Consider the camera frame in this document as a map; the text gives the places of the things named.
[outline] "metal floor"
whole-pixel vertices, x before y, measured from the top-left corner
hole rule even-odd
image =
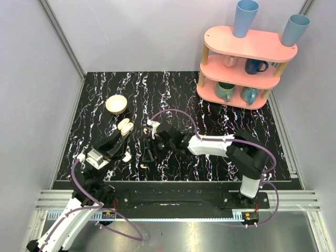
[[[270,213],[260,213],[263,219]],[[47,221],[46,230],[52,225]],[[225,227],[221,223],[136,222],[144,242],[132,241],[88,223],[69,252],[318,252],[303,212],[281,212],[258,228]],[[136,236],[125,222],[110,225]]]

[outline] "mug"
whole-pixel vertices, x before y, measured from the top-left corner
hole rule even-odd
[[[259,94],[260,89],[244,87],[240,93],[240,97],[247,102],[247,104],[252,105]]]
[[[249,75],[255,75],[258,72],[265,72],[267,68],[268,68],[268,63],[263,60],[247,59],[245,63],[245,71]]]
[[[233,84],[219,82],[216,85],[215,92],[219,98],[222,98],[225,101],[231,101],[231,97],[233,93],[235,92],[235,87],[236,86]]]
[[[223,65],[226,67],[235,67],[239,57],[231,55],[223,55]]]

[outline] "white veins pattern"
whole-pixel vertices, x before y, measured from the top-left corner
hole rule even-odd
[[[109,137],[123,118],[134,122],[127,150],[130,163],[111,162],[107,181],[238,181],[238,168],[220,156],[180,156],[172,151],[140,168],[143,154],[143,129],[147,119],[163,109],[180,109],[196,121],[200,134],[234,134],[248,130],[275,155],[277,167],[268,180],[290,180],[290,175],[269,103],[258,110],[245,110],[201,99],[196,92],[198,72],[90,72],[87,74],[57,180],[69,180],[74,158],[88,150],[96,140]],[[127,98],[124,114],[112,115],[105,108],[112,95]],[[167,112],[157,119],[182,132],[194,132],[191,121],[182,114]]]

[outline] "blue cup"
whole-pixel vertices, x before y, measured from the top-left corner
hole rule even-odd
[[[281,43],[284,46],[293,46],[310,24],[309,17],[301,14],[292,15],[282,34]]]
[[[241,0],[237,4],[233,35],[244,38],[257,14],[259,4],[252,0]]]
[[[247,59],[245,63],[245,71],[249,75],[255,75],[258,72],[265,72],[268,68],[268,63],[263,60],[258,59]]]
[[[247,102],[247,104],[252,105],[259,94],[260,89],[244,87],[240,93],[240,97]]]

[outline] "wooden shelf post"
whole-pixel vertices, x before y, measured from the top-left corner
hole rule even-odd
[[[274,73],[274,77],[277,77],[277,78],[280,77],[282,75],[283,71],[285,70],[285,68],[287,67],[288,63],[289,63],[289,61],[280,63],[279,67],[277,68],[277,70]],[[261,95],[261,97],[263,99],[267,99],[269,94],[272,92],[272,89],[273,88],[265,90],[264,93]]]
[[[207,64],[208,56],[209,56],[209,48],[207,48],[207,46],[204,44],[203,53],[202,53],[202,60],[201,60],[201,64],[203,66],[205,66]]]
[[[198,84],[200,87],[202,87],[204,85],[204,74],[202,73],[202,71],[200,71],[199,73],[199,78],[198,78]]]

